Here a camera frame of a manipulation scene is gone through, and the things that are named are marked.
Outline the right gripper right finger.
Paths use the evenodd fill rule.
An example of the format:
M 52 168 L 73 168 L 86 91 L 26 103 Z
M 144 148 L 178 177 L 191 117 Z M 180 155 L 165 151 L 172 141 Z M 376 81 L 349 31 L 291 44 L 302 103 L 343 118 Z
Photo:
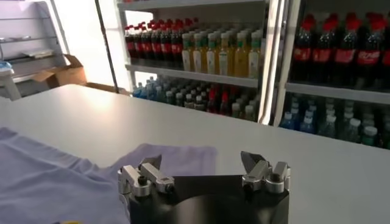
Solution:
M 241 152 L 241 162 L 246 171 L 242 176 L 243 188 L 272 194 L 290 191 L 291 168 L 288 163 L 280 161 L 272 166 L 263 156 L 245 151 Z

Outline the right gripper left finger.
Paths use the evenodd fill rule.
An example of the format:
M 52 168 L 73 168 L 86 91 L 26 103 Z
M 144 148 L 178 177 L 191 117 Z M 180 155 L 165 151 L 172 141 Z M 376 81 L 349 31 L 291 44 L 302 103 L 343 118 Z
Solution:
M 120 194 L 132 194 L 135 197 L 148 197 L 152 189 L 159 193 L 170 194 L 175 189 L 173 177 L 163 174 L 159 168 L 162 156 L 145 158 L 138 165 L 123 166 L 118 170 L 118 190 Z

